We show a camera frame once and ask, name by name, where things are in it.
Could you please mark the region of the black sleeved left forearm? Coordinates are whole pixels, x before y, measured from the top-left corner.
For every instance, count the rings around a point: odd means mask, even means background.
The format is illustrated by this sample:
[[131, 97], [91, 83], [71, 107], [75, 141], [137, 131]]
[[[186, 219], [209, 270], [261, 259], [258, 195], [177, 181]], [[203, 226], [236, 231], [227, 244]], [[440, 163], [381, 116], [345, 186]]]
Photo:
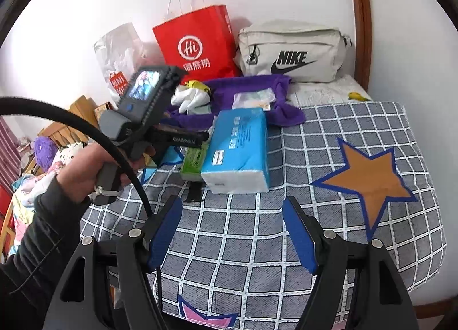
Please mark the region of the black sleeved left forearm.
[[58, 176], [35, 200], [16, 254], [1, 264], [1, 328], [42, 329], [61, 275], [79, 244], [93, 180]]

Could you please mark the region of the person's left hand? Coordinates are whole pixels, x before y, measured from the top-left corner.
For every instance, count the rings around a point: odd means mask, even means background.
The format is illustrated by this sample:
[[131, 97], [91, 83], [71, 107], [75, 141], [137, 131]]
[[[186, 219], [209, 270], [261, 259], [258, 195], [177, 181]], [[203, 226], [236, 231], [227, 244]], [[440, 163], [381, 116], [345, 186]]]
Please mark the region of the person's left hand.
[[117, 162], [101, 145], [89, 144], [78, 151], [71, 162], [58, 173], [57, 182], [74, 204], [82, 204], [95, 190], [98, 173], [108, 163], [118, 167]]

